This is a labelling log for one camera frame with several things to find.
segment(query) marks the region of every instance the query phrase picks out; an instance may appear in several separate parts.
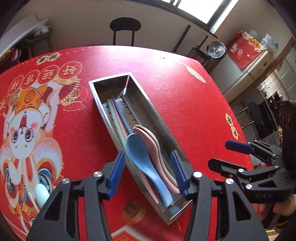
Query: kitchen cabinet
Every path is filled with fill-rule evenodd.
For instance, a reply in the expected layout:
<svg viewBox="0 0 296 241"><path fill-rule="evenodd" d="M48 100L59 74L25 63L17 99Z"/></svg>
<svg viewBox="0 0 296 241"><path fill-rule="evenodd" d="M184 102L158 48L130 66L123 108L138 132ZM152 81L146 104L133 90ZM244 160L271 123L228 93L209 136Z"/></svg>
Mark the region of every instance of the kitchen cabinet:
<svg viewBox="0 0 296 241"><path fill-rule="evenodd" d="M272 62L272 57L272 53L264 51L241 70L227 54L210 76L226 100L231 102L267 69Z"/></svg>

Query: table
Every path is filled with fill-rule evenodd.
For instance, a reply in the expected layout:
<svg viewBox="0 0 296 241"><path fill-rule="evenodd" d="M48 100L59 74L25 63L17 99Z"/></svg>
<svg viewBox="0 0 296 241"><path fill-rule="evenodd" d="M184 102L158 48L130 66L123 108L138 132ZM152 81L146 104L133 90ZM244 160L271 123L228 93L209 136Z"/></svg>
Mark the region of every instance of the table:
<svg viewBox="0 0 296 241"><path fill-rule="evenodd" d="M196 170L223 180L207 167L213 157L252 168L249 156L224 147L229 139L245 138L198 61L125 46L79 47L39 56L0 75L0 210L21 240L36 217L27 197L30 192L34 198L36 182L52 191L62 178L86 178L116 157L88 81L125 72L136 77ZM147 210L135 225L122 217L131 202ZM217 218L216 200L212 203L209 240L215 239ZM104 206L113 240L118 241L183 240L190 216L187 210L171 225L164 224L127 169L117 194ZM83 200L79 213L83 214ZM81 219L79 228L81 240L86 240Z"/></svg>

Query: black chair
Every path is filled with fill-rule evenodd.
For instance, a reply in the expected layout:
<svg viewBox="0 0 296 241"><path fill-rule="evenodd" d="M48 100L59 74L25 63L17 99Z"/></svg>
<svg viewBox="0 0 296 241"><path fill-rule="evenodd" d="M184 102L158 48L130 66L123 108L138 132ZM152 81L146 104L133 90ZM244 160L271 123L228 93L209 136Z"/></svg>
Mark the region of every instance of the black chair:
<svg viewBox="0 0 296 241"><path fill-rule="evenodd" d="M139 31L141 28L141 23L134 18L117 18L110 23L110 29L114 32L113 34L113 45L116 42L116 32L121 30L132 31L133 35L131 37L131 46L135 39L135 32Z"/></svg>
<svg viewBox="0 0 296 241"><path fill-rule="evenodd" d="M246 108L244 108L243 110L239 111L235 115L238 115L238 114L246 111L247 109L249 109L249 111L251 112L252 117L253 117L253 121L250 122L249 124L243 126L242 129L245 129L247 126L252 125L253 123L258 124L258 125L259 124L263 124L262 123L261 110L260 110L259 106L254 101L251 101L251 100L248 101Z"/></svg>

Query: blue spoon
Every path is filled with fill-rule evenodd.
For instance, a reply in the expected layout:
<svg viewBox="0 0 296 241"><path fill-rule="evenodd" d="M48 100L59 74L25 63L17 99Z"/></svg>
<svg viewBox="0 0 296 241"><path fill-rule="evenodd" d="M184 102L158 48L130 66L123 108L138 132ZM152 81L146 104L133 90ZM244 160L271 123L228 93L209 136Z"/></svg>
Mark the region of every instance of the blue spoon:
<svg viewBox="0 0 296 241"><path fill-rule="evenodd" d="M156 172L144 140L135 133L130 134L126 139L126 151L130 160L153 181L165 206L168 207L173 202L172 195Z"/></svg>

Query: spoon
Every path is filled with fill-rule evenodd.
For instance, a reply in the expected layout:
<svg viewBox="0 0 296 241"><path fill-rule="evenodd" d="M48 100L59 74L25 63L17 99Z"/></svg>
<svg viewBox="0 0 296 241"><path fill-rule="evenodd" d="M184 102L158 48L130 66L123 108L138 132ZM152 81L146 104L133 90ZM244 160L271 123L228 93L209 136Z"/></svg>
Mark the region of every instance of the spoon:
<svg viewBox="0 0 296 241"><path fill-rule="evenodd" d="M174 184L174 186L178 187L178 184L177 184L177 181L176 179L173 177L173 175L170 173L170 171L168 170L168 168L166 167L165 163L164 163L164 160L163 160L163 157L162 157L162 154L161 154L161 150L160 150L160 145L159 145L159 142L156 138L156 136L149 130L147 129L146 127L144 126L141 126L141 125L135 125L134 128L137 127L137 128L140 128L142 129L143 131L145 131L155 142L155 144L157 145L157 149L158 149L158 153L159 153L159 160L160 160L160 163L161 163L161 166L166 174L166 176L168 177L168 179Z"/></svg>
<svg viewBox="0 0 296 241"><path fill-rule="evenodd" d="M149 136L148 133L146 133L140 128L134 127L133 132L138 134L144 140L148 153L154 164L154 167L157 170L157 173L160 175L161 179L164 181L164 183L168 187L168 189L170 189L174 193L180 193L179 189L169 180L169 178L166 176L162 168L161 161L159 158L158 148L154 140Z"/></svg>
<svg viewBox="0 0 296 241"><path fill-rule="evenodd" d="M143 139L135 133L130 134L126 140L126 151L130 160L155 184L165 206L168 207L173 202L172 195L156 172Z"/></svg>
<svg viewBox="0 0 296 241"><path fill-rule="evenodd" d="M113 118L113 121L114 121L114 124L115 124L115 126L116 126L116 129L117 129L117 131L118 131L118 133L119 133L119 137L120 137L120 139L121 139L121 142L122 142L122 144L125 146L126 138L127 138L128 136L127 136L127 134L126 134L126 131L125 131L125 129L124 129L124 126L123 126L123 124L122 124L122 122L121 122L121 119L120 119L120 117L119 117L119 115L118 115L118 113L117 113L117 109L116 109L116 107L115 107L114 102L113 102L112 99L109 99L109 100L108 100L108 107L109 107L109 109L111 108L111 110L110 110L110 112L111 112L111 116L112 116L112 118ZM142 178L142 181L143 181L143 183L144 183L144 185L145 185L145 187L146 187L148 193L150 194L150 196L152 197L152 199L155 201L155 203L158 204L159 201L158 201L158 199L157 199L155 193L153 192L152 187L150 186L147 177L146 177L145 174L144 174L143 172L141 172L140 170L139 170L139 174L140 174L140 176L141 176L141 178Z"/></svg>

